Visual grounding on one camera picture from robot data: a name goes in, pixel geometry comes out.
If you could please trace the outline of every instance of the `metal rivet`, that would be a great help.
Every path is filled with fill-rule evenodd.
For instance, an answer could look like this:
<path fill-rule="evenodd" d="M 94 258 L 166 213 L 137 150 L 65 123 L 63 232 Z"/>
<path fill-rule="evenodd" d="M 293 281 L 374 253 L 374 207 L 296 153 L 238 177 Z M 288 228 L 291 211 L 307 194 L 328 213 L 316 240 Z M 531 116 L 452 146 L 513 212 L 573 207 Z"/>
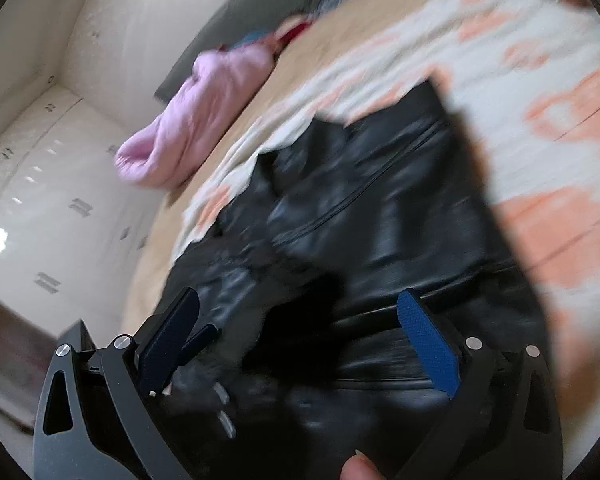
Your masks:
<path fill-rule="evenodd" d="M 222 387 L 222 384 L 220 384 L 220 383 L 214 384 L 214 391 L 216 392 L 216 394 L 218 394 L 220 402 L 222 402 L 223 404 L 227 404 L 229 402 L 229 394 Z"/>
<path fill-rule="evenodd" d="M 113 342 L 113 346 L 115 346 L 118 350 L 123 350 L 131 344 L 131 338 L 128 335 L 121 335 Z"/>
<path fill-rule="evenodd" d="M 477 337 L 468 337 L 465 343 L 471 350 L 479 350 L 482 348 L 482 341 Z"/>
<path fill-rule="evenodd" d="M 60 345 L 58 348 L 56 348 L 56 355 L 58 357 L 65 356 L 69 353 L 69 350 L 71 350 L 71 347 L 69 345 Z"/>
<path fill-rule="evenodd" d="M 227 415 L 225 412 L 220 412 L 218 413 L 218 419 L 220 420 L 220 424 L 222 424 L 222 427 L 224 428 L 226 436 L 228 436 L 229 438 L 235 438 L 237 432 L 235 431 L 235 426 L 231 422 L 229 415 Z"/>
<path fill-rule="evenodd" d="M 526 354 L 529 357 L 538 357 L 540 355 L 540 349 L 536 345 L 529 345 L 526 347 Z"/>

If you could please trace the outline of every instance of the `black leather jacket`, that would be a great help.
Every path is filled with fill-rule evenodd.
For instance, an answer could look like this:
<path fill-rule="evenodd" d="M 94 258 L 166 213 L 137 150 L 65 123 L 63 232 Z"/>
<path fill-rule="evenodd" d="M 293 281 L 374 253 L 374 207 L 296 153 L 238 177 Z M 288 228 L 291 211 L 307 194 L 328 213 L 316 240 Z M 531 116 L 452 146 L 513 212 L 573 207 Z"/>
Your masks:
<path fill-rule="evenodd" d="M 399 328 L 407 287 L 463 336 L 548 354 L 538 301 L 429 82 L 261 155 L 158 309 L 184 286 L 200 295 L 195 330 L 221 330 L 161 408 L 200 478 L 333 480 L 355 449 L 397 472 L 446 404 Z"/>

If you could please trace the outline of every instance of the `fingernail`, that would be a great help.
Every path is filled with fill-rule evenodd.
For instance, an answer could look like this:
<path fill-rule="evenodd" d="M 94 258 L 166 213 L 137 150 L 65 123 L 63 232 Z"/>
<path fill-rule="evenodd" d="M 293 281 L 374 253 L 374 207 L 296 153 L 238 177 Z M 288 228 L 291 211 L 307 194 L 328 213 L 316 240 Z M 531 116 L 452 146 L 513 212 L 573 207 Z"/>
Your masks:
<path fill-rule="evenodd" d="M 370 458 L 367 455 L 365 455 L 364 453 L 362 453 L 362 451 L 360 451 L 359 449 L 357 449 L 356 450 L 356 455 L 359 456 L 365 462 L 365 464 L 367 464 L 371 469 L 373 469 L 374 471 L 378 471 L 378 468 L 376 467 L 376 464 L 374 464 L 373 462 L 371 462 Z"/>

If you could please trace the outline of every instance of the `black device clamp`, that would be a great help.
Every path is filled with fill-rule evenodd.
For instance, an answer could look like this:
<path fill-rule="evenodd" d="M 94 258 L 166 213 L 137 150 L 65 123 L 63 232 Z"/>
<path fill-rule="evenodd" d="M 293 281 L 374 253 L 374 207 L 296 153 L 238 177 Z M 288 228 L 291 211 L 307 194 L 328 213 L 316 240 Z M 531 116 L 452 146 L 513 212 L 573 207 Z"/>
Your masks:
<path fill-rule="evenodd" d="M 218 336 L 207 324 L 189 337 L 199 313 L 188 288 L 106 348 L 95 348 L 82 322 L 59 339 L 36 418 L 34 480 L 191 480 L 148 405 Z M 412 290 L 400 295 L 397 313 L 434 386 L 451 400 L 395 480 L 562 480 L 560 421 L 538 348 L 505 354 L 462 340 Z M 489 430 L 479 446 L 468 445 L 494 388 Z"/>

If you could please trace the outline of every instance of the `bed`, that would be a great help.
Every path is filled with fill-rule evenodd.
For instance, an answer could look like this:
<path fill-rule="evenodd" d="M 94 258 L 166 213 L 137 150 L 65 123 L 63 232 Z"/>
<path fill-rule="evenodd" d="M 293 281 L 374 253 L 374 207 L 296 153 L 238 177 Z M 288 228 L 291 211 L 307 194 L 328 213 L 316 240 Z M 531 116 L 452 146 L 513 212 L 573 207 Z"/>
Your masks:
<path fill-rule="evenodd" d="M 531 28 L 515 25 L 517 12 L 542 0 L 518 10 L 507 9 L 508 1 L 349 0 L 318 20 L 282 54 L 202 168 L 166 198 L 130 286 L 123 330 L 135 332 L 152 313 L 174 259 L 244 188 L 255 154 L 292 142 L 313 114 L 352 121 L 431 76 L 472 144 L 488 202 L 546 309 L 565 476 L 574 472 L 600 437 L 600 19 L 592 10 L 551 4 L 546 12 L 572 26 L 547 32 L 543 38 L 554 38 L 548 44 L 522 37 L 538 30 L 542 17 Z M 433 16 L 452 4 L 457 15 L 436 22 Z M 466 59 L 482 62 L 489 49 L 501 49 L 493 57 L 498 67 L 463 72 L 444 56 L 432 60 L 435 49 L 411 65 L 385 63 L 397 48 L 403 59 L 436 41 L 444 51 L 440 41 L 450 30 Z M 382 83 L 375 88 L 355 75 L 357 63 L 376 70 Z M 397 72 L 404 76 L 392 78 Z M 344 78 L 330 83 L 336 76 Z M 494 94 L 498 78 L 503 91 Z M 348 94 L 351 86 L 368 93 Z"/>

